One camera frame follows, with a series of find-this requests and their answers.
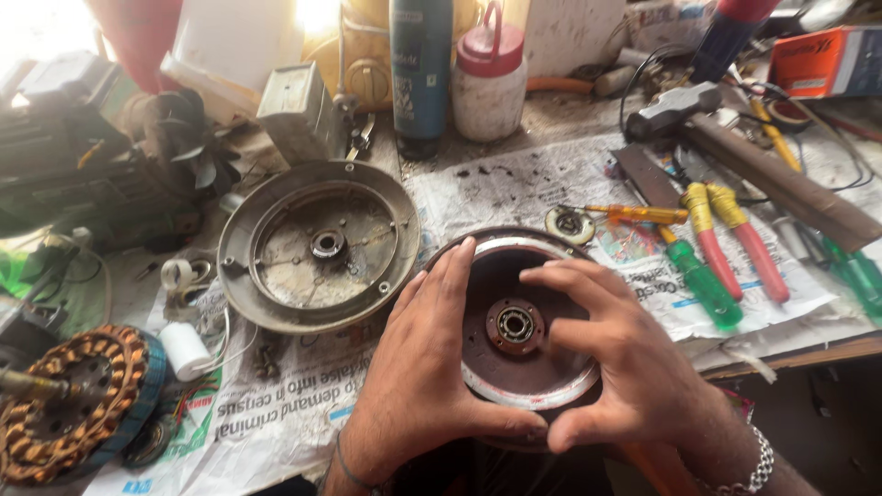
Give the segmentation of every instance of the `red plier handle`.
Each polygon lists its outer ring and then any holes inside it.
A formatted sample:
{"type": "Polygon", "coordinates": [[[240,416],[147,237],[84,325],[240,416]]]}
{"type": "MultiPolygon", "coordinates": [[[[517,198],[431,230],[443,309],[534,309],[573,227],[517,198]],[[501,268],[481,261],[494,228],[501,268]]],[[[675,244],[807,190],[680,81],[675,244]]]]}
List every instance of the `red plier handle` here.
{"type": "Polygon", "coordinates": [[[784,283],[784,278],[778,272],[778,267],[772,261],[772,255],[766,248],[766,244],[757,234],[757,230],[748,222],[732,229],[738,237],[738,241],[751,257],[753,267],[757,269],[759,279],[765,286],[766,293],[772,301],[782,304],[790,300],[790,290],[784,283]]]}
{"type": "Polygon", "coordinates": [[[722,282],[723,287],[726,288],[726,291],[732,295],[735,301],[741,301],[744,297],[744,292],[741,291],[741,285],[738,284],[735,273],[732,272],[732,267],[729,266],[729,260],[726,259],[726,255],[723,255],[720,249],[720,242],[717,241],[714,230],[705,229],[696,234],[696,237],[699,239],[701,251],[705,254],[707,266],[711,267],[711,271],[714,272],[714,275],[722,282]]]}

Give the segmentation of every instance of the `orange screwdriver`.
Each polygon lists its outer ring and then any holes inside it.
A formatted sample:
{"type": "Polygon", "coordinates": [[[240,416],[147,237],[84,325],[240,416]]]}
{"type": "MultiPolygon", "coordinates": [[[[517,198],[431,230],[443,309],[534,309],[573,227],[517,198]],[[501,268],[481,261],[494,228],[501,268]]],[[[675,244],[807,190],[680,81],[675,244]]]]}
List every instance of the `orange screwdriver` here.
{"type": "Polygon", "coordinates": [[[625,205],[613,204],[608,207],[603,205],[585,205],[583,207],[591,212],[605,212],[610,219],[622,221],[645,221],[656,224],[686,224],[689,219],[689,210],[683,208],[662,207],[626,207],[625,205]]]}

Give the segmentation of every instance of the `green screwdriver handle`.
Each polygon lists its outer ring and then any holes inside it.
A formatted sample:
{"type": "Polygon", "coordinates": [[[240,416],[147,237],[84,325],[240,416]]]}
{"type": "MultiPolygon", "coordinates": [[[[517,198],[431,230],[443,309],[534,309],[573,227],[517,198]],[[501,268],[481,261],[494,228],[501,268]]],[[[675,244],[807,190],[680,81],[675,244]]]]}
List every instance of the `green screwdriver handle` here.
{"type": "Polygon", "coordinates": [[[821,243],[833,259],[830,269],[855,292],[867,316],[882,319],[882,274],[876,263],[863,252],[845,253],[826,236],[821,243]]]}
{"type": "Polygon", "coordinates": [[[670,261],[683,273],[686,285],[705,307],[717,327],[728,331],[744,317],[741,307],[726,291],[711,269],[702,264],[695,256],[695,250],[689,242],[678,239],[668,244],[670,261]]]}

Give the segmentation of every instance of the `hand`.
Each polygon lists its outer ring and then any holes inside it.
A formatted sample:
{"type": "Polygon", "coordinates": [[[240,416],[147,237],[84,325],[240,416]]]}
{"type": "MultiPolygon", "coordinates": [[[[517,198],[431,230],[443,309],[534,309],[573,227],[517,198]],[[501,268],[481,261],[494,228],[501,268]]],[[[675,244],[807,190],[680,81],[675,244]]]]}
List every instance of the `hand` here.
{"type": "Polygon", "coordinates": [[[441,257],[401,292],[340,436],[352,473],[375,485],[407,460],[469,436],[548,430],[538,414],[484,402],[462,381],[462,320],[475,239],[441,257]]]}
{"type": "Polygon", "coordinates": [[[682,447],[705,436],[715,418],[730,415],[722,392],[701,379],[613,271],[587,260],[552,260],[521,272],[520,280],[562,291],[591,313],[590,320],[555,319],[549,338],[601,364],[600,399],[551,425],[551,451],[633,441],[682,447]]]}

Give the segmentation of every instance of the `silver chain bracelet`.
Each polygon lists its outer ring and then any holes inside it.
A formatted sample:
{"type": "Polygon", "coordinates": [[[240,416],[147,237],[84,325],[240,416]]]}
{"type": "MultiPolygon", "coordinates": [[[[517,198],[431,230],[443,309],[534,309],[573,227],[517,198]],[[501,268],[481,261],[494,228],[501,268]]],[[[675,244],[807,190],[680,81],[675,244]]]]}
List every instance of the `silver chain bracelet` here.
{"type": "Polygon", "coordinates": [[[753,425],[751,425],[751,429],[753,429],[753,433],[757,435],[757,439],[759,440],[759,465],[757,465],[757,469],[751,474],[750,484],[746,487],[740,483],[721,485],[714,489],[708,483],[700,481],[713,494],[716,494],[717,496],[745,496],[748,494],[756,494],[763,488],[763,485],[769,479],[769,476],[772,475],[772,465],[774,464],[772,447],[766,440],[766,436],[764,436],[759,429],[753,425]]]}

